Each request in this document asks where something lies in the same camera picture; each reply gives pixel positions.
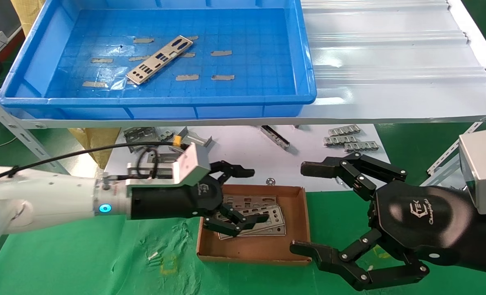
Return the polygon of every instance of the blue plastic tray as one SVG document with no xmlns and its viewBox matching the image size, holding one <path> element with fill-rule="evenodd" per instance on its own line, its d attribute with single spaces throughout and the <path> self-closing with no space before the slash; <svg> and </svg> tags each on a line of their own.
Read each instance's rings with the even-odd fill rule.
<svg viewBox="0 0 486 295">
<path fill-rule="evenodd" d="M 177 35 L 198 36 L 187 50 L 194 57 L 127 83 L 142 62 L 130 58 Z M 176 81 L 191 74 L 199 80 Z M 48 0 L 0 91 L 3 106 L 36 118 L 87 120 L 297 116 L 315 97 L 299 0 Z"/>
</svg>

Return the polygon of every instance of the blue led light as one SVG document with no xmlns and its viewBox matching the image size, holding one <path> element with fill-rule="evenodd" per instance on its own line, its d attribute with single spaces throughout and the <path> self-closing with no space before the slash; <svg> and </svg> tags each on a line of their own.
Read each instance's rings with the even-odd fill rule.
<svg viewBox="0 0 486 295">
<path fill-rule="evenodd" d="M 112 206 L 110 206 L 110 204 L 102 204 L 101 206 L 99 206 L 99 211 L 101 211 L 102 213 L 110 212 L 111 210 Z"/>
</svg>

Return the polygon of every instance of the metal washer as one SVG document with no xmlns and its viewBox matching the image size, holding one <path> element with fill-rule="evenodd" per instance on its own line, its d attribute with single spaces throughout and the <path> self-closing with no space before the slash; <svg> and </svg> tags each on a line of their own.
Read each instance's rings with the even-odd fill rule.
<svg viewBox="0 0 486 295">
<path fill-rule="evenodd" d="M 265 181 L 267 185 L 275 185 L 275 179 L 273 178 L 267 178 L 267 181 Z"/>
</svg>

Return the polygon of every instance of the robotic arm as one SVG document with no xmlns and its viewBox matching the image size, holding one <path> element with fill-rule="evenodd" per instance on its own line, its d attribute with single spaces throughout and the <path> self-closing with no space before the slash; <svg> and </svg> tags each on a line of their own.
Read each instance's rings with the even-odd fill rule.
<svg viewBox="0 0 486 295">
<path fill-rule="evenodd" d="M 133 173 L 150 172 L 129 164 L 129 175 L 105 175 L 91 179 L 22 170 L 0 178 L 0 235 L 19 233 L 97 215 L 126 215 L 129 220 L 205 216 L 204 228 L 236 236 L 265 222 L 268 215 L 243 217 L 223 204 L 222 185 L 230 177 L 252 177 L 254 170 L 227 162 L 209 164 L 206 148 L 192 143 L 172 164 L 157 165 L 157 174 L 142 178 Z M 0 173 L 8 167 L 0 167 Z M 215 179 L 210 174 L 222 172 Z M 213 216 L 220 212 L 231 223 Z"/>
<path fill-rule="evenodd" d="M 359 153 L 343 158 L 327 157 L 321 163 L 304 162 L 301 165 L 304 176 L 340 177 L 370 202 L 367 215 L 371 229 L 343 250 L 292 241 L 290 251 L 312 257 L 319 270 L 340 275 L 358 291 L 417 283 L 429 273 L 421 260 L 486 272 L 486 213 L 478 212 L 482 206 L 475 205 L 486 202 L 486 181 L 482 179 L 486 177 L 483 171 L 486 163 L 481 159 L 477 164 L 473 162 L 477 154 L 486 154 L 481 151 L 486 146 L 480 138 L 473 145 L 469 141 L 470 138 L 460 141 L 460 156 L 462 162 L 464 159 L 470 163 L 462 164 L 464 174 L 470 175 L 466 177 L 467 184 L 473 186 L 471 191 L 479 190 L 479 194 L 472 196 L 470 190 L 408 185 L 405 170 Z M 387 185 L 376 189 L 365 175 Z M 361 269 L 355 262 L 375 245 L 404 265 Z"/>
</svg>

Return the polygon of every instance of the cardboard box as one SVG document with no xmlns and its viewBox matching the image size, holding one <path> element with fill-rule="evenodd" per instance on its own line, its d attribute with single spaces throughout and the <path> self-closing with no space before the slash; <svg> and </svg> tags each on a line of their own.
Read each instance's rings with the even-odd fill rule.
<svg viewBox="0 0 486 295">
<path fill-rule="evenodd" d="M 202 261 L 264 263 L 272 265 L 307 265 L 312 258 L 290 253 L 292 240 L 310 241 L 310 225 L 305 189 L 293 186 L 229 185 L 227 195 L 276 196 L 285 218 L 286 236 L 235 237 L 220 240 L 217 233 L 203 229 L 199 223 L 197 256 Z"/>
</svg>

